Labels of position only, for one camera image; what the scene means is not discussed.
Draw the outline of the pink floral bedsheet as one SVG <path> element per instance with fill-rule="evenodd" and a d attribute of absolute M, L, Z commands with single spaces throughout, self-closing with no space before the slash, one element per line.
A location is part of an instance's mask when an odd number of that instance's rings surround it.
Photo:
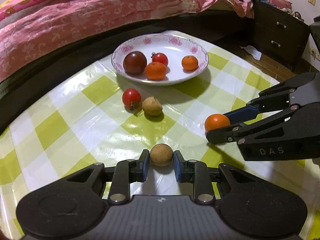
<path fill-rule="evenodd" d="M 129 23 L 199 13 L 218 2 L 225 0 L 44 1 L 1 21 L 1 80 L 78 40 Z"/>

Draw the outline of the smooth orange fruit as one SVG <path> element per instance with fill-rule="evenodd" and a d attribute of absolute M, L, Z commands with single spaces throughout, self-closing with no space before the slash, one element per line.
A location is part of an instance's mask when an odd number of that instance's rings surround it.
<path fill-rule="evenodd" d="M 223 114 L 212 114 L 204 122 L 204 128 L 206 132 L 214 129 L 220 129 L 231 124 L 227 116 Z"/>

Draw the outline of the green checkered tablecloth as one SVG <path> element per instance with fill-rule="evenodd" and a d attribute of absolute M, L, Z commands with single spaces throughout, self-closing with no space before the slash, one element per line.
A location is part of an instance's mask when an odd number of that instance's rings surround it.
<path fill-rule="evenodd" d="M 185 159 L 210 167 L 229 163 L 298 194 L 308 207 L 303 239 L 319 238 L 319 161 L 244 161 L 235 143 L 209 146 L 204 121 L 214 113 L 244 106 L 277 82 L 236 55 L 208 42 L 209 64 L 199 76 L 173 86 L 145 86 L 118 76 L 109 56 L 54 88 L 1 134 L 1 230 L 18 239 L 15 210 L 20 199 L 92 163 L 116 165 L 164 143 Z M 125 90 L 142 100 L 134 110 L 122 102 Z M 158 116 L 142 102 L 153 96 Z"/>

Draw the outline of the dark brown tomato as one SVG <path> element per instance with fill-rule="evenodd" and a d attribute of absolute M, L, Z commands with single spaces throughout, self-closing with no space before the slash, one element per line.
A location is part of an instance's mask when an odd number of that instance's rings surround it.
<path fill-rule="evenodd" d="M 123 61 L 123 67 L 126 73 L 137 75 L 144 72 L 147 66 L 147 59 L 140 51 L 133 51 L 127 54 Z"/>

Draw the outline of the red tomato with stem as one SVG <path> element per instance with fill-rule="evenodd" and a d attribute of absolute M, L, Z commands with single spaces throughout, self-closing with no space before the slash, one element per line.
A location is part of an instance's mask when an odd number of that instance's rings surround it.
<path fill-rule="evenodd" d="M 152 53 L 151 54 L 151 60 L 152 62 L 159 62 L 164 64 L 165 66 L 168 65 L 169 60 L 167 58 L 167 56 L 163 53 Z"/>

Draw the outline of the pink basket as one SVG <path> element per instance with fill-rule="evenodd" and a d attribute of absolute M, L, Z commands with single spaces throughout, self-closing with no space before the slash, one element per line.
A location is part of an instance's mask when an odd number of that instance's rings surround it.
<path fill-rule="evenodd" d="M 292 3 L 288 0 L 268 0 L 268 2 L 279 9 L 292 9 Z"/>

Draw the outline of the white paper scrap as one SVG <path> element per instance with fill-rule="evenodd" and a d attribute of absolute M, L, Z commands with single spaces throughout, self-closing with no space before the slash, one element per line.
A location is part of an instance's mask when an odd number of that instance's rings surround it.
<path fill-rule="evenodd" d="M 259 50 L 257 50 L 256 48 L 254 48 L 253 46 L 245 46 L 245 47 L 241 47 L 241 49 L 245 50 L 247 53 L 252 55 L 252 57 L 255 60 L 260 61 L 260 59 L 262 57 L 262 53 Z"/>

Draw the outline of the dark wooden nightstand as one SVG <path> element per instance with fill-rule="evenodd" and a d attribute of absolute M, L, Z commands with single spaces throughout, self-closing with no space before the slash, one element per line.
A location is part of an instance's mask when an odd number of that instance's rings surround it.
<path fill-rule="evenodd" d="M 310 36 L 309 26 L 268 3 L 254 4 L 254 44 L 283 65 L 298 62 Z"/>

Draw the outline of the dimpled orange tangerine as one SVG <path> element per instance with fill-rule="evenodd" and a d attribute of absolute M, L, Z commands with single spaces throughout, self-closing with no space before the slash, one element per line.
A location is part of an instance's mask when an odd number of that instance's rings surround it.
<path fill-rule="evenodd" d="M 197 58 L 194 56 L 191 56 L 191 55 L 185 56 L 182 59 L 181 64 L 182 64 L 183 69 L 188 72 L 192 72 L 199 67 L 199 62 L 198 62 Z"/>

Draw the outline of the brown longan fruit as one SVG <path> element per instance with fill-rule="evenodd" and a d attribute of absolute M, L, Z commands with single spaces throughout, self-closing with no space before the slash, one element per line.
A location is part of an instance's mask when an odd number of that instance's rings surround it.
<path fill-rule="evenodd" d="M 142 109 L 146 114 L 151 116 L 158 116 L 163 111 L 161 103 L 153 96 L 146 98 L 142 102 Z"/>

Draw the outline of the white floral plate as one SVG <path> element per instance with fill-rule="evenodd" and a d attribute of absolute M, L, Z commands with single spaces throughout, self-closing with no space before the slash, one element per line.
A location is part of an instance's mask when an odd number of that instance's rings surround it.
<path fill-rule="evenodd" d="M 111 56 L 119 75 L 147 85 L 166 86 L 187 81 L 208 66 L 207 51 L 197 42 L 169 34 L 134 37 Z"/>

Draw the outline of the dark bed frame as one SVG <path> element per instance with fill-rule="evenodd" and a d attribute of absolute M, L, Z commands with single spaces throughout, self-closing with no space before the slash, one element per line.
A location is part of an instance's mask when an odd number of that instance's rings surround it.
<path fill-rule="evenodd" d="M 176 30 L 215 43 L 220 39 L 246 42 L 254 20 L 233 11 L 206 10 L 161 20 L 117 27 L 63 46 L 18 70 L 1 82 L 1 131 L 23 111 L 78 71 L 112 54 L 124 41 L 144 34 Z"/>

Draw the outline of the small orange tangerine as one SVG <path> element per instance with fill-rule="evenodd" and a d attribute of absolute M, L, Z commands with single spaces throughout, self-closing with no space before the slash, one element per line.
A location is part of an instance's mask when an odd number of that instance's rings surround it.
<path fill-rule="evenodd" d="M 159 81 L 165 78 L 167 67 L 160 62 L 151 62 L 146 66 L 144 72 L 149 80 Z"/>

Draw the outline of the round brown longan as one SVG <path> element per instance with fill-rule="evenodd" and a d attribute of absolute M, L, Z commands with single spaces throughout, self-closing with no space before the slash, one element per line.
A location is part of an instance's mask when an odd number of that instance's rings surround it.
<path fill-rule="evenodd" d="M 173 150 L 167 144 L 157 144 L 150 151 L 150 160 L 156 166 L 167 166 L 172 159 Z"/>

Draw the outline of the small red tomato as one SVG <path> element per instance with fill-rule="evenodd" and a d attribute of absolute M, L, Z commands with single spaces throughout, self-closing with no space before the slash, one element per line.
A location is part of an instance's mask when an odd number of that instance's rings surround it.
<path fill-rule="evenodd" d="M 142 100 L 140 93 L 133 88 L 129 88 L 124 91 L 122 95 L 122 102 L 124 106 L 130 110 L 134 110 L 138 107 Z"/>

